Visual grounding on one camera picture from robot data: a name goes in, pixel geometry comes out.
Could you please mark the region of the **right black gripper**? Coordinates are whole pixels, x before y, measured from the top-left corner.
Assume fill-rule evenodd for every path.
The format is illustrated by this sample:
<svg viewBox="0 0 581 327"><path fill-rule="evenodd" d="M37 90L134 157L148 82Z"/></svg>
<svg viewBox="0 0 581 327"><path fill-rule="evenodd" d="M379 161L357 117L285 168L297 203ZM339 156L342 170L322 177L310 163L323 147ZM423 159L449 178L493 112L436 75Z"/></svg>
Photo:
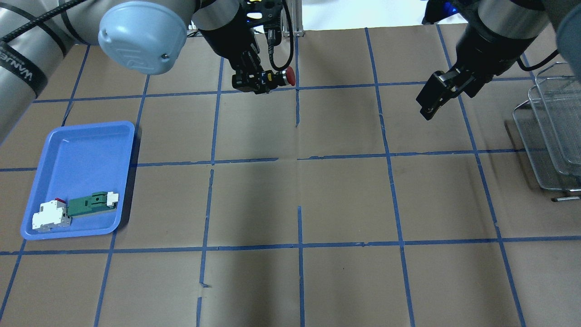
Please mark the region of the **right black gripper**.
<svg viewBox="0 0 581 327"><path fill-rule="evenodd" d="M466 93L475 97L494 76L506 72L522 54L522 40L488 28L481 19L469 21L456 45L456 62L447 72L433 72L419 95L420 114L430 121L448 101Z"/></svg>

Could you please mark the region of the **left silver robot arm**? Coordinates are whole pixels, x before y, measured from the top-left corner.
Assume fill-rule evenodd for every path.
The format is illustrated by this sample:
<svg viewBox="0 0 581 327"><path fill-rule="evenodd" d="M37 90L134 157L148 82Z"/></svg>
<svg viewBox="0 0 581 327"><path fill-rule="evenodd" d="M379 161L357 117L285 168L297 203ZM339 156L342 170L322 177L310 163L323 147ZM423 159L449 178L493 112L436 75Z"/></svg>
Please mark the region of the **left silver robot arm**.
<svg viewBox="0 0 581 327"><path fill-rule="evenodd" d="M74 44L100 46L114 62L158 75L174 65L193 25L234 70L241 92L295 85L274 64L284 0L3 0L1 140L4 141Z"/></svg>

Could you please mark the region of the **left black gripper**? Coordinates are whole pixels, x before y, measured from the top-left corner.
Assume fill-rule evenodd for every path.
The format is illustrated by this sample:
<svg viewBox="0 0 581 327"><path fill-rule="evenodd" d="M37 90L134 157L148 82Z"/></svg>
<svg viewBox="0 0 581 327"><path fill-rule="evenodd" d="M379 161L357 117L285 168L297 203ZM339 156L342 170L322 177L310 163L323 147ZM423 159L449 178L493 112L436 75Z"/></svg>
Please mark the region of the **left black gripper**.
<svg viewBox="0 0 581 327"><path fill-rule="evenodd" d="M273 71L261 65L254 28L274 29L279 45L283 8L282 0L201 0L198 30L212 50L230 62L236 90L267 94L273 89Z"/></svg>

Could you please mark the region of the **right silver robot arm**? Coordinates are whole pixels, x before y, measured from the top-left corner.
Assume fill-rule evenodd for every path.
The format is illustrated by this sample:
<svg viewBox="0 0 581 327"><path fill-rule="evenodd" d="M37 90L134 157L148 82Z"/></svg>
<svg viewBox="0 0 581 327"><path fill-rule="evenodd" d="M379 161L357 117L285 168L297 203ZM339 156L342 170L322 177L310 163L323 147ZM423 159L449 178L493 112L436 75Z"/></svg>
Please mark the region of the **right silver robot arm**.
<svg viewBox="0 0 581 327"><path fill-rule="evenodd" d="M429 0L423 24L433 25L456 13L468 23L456 45L457 61L447 72L434 72L416 99L426 120L461 93L475 97L515 63L531 72L560 55L580 79L578 0ZM548 25L556 33L556 50L546 60L525 66L522 54Z"/></svg>

